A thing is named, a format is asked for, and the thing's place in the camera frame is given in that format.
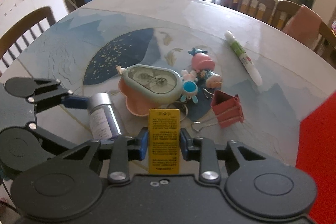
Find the silver cap clear bottle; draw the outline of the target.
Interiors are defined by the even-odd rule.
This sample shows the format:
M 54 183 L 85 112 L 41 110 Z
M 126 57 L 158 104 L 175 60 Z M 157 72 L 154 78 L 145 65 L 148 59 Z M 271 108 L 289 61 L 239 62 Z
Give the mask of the silver cap clear bottle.
M 108 93 L 88 99 L 89 125 L 95 139 L 114 140 L 126 132 L 120 114 Z

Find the yellow rectangular box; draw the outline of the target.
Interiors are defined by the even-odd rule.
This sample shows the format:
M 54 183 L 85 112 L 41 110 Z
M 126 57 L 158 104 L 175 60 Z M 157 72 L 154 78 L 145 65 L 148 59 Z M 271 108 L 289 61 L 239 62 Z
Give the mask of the yellow rectangular box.
M 179 174 L 180 110 L 150 109 L 149 173 Z

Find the pink heart shaped dish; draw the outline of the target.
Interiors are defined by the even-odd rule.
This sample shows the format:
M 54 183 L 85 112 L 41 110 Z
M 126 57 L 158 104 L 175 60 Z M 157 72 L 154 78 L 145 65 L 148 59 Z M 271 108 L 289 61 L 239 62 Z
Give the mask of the pink heart shaped dish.
M 120 93 L 125 97 L 125 104 L 128 111 L 138 117 L 147 117 L 150 109 L 157 109 L 159 104 L 151 102 L 140 92 L 127 86 L 123 79 L 118 82 Z

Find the red binder clip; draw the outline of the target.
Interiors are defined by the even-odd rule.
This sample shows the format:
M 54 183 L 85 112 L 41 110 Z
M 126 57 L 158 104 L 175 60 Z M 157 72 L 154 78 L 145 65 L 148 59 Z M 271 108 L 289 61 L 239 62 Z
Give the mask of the red binder clip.
M 204 121 L 193 122 L 191 129 L 194 132 L 199 133 L 202 129 L 215 125 L 226 128 L 232 124 L 244 122 L 244 114 L 237 94 L 231 96 L 223 91 L 216 90 L 210 106 L 214 116 Z

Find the correction tape dispenser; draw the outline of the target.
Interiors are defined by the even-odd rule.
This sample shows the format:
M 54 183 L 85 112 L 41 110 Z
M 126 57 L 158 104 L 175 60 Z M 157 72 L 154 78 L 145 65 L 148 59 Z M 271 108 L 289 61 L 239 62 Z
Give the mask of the correction tape dispenser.
M 118 65 L 116 70 L 128 87 L 154 103 L 167 105 L 182 94 L 182 79 L 171 69 L 136 64 L 127 68 Z

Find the pink pig figurine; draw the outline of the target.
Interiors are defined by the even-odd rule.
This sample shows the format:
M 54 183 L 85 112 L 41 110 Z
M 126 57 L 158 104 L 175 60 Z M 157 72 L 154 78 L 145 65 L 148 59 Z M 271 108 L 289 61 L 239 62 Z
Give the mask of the pink pig figurine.
M 215 73 L 215 62 L 208 55 L 208 51 L 193 47 L 187 51 L 191 56 L 191 67 L 196 71 L 199 79 L 205 81 L 208 89 L 219 89 L 222 86 L 221 75 Z

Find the white green glue pen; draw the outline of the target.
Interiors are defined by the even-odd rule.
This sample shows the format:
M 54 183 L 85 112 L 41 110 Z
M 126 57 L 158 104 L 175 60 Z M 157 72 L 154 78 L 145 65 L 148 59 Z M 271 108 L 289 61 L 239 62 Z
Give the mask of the white green glue pen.
M 231 49 L 234 51 L 235 55 L 238 57 L 245 70 L 249 74 L 252 81 L 257 85 L 261 86 L 263 84 L 263 80 L 257 68 L 255 67 L 252 59 L 248 56 L 245 49 L 242 45 L 236 40 L 233 36 L 232 32 L 226 31 L 225 38 L 227 43 L 230 45 Z

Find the wooden chair at left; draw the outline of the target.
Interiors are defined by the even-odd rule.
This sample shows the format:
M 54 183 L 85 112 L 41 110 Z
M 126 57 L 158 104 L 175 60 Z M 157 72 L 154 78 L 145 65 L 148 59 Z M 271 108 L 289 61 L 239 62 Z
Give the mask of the wooden chair at left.
M 42 21 L 47 21 L 50 27 L 56 23 L 50 6 L 24 16 L 1 37 L 1 75 L 38 35 L 45 32 Z

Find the red cardboard box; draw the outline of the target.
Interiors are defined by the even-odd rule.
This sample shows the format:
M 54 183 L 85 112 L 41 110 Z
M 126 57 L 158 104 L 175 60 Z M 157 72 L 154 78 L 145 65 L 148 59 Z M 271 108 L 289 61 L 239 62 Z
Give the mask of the red cardboard box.
M 295 166 L 312 176 L 317 198 L 309 213 L 316 223 L 335 223 L 335 93 L 299 126 Z

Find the wooden chair with pink cloth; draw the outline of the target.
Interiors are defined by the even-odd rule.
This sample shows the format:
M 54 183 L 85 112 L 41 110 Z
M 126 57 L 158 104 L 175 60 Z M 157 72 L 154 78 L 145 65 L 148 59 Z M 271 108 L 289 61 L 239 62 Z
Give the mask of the wooden chair with pink cloth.
M 278 1 L 270 25 L 331 63 L 335 33 L 310 8 L 290 1 Z

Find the pink cloth on chair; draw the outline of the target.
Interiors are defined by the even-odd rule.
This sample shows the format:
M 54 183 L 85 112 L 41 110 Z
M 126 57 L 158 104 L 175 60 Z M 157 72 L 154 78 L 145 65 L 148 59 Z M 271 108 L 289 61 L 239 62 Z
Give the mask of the pink cloth on chair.
M 322 18 L 318 14 L 301 5 L 295 15 L 289 19 L 282 32 L 312 49 L 318 37 L 321 23 Z

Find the blue white rabbit keychain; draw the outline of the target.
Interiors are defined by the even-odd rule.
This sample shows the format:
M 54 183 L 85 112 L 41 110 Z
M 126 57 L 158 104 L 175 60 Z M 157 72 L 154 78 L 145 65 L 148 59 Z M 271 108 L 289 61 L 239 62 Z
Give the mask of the blue white rabbit keychain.
M 187 70 L 181 71 L 182 78 L 182 94 L 180 101 L 186 103 L 188 100 L 192 100 L 193 103 L 198 103 L 198 78 L 196 71 L 188 72 Z

